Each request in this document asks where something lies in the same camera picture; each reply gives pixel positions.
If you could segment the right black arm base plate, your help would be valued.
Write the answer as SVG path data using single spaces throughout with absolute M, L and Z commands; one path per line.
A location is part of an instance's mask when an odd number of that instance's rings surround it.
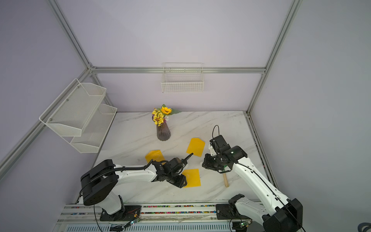
M 229 204 L 216 204 L 216 217 L 218 220 L 227 219 L 251 219 L 247 216 L 243 216 L 237 212 L 237 210 Z

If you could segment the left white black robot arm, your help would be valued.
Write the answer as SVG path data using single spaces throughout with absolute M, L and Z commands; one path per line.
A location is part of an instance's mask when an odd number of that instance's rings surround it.
M 122 197 L 113 193 L 121 184 L 134 182 L 163 182 L 183 188 L 187 185 L 183 175 L 187 161 L 193 153 L 184 159 L 150 160 L 145 166 L 121 166 L 106 159 L 81 176 L 80 197 L 85 206 L 99 206 L 108 215 L 124 214 Z

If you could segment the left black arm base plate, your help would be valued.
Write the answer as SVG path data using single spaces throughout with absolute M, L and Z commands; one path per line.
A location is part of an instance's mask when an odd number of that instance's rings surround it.
M 118 212 L 109 215 L 104 209 L 102 210 L 100 221 L 134 221 L 139 218 L 142 206 L 126 205 Z

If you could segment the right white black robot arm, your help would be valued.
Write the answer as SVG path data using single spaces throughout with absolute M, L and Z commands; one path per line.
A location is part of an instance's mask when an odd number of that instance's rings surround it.
M 298 199 L 289 199 L 253 164 L 239 146 L 231 147 L 222 135 L 210 140 L 205 155 L 205 169 L 224 174 L 234 171 L 260 199 L 260 204 L 243 195 L 231 198 L 231 206 L 242 216 L 259 223 L 266 232 L 297 232 L 303 229 L 303 206 Z

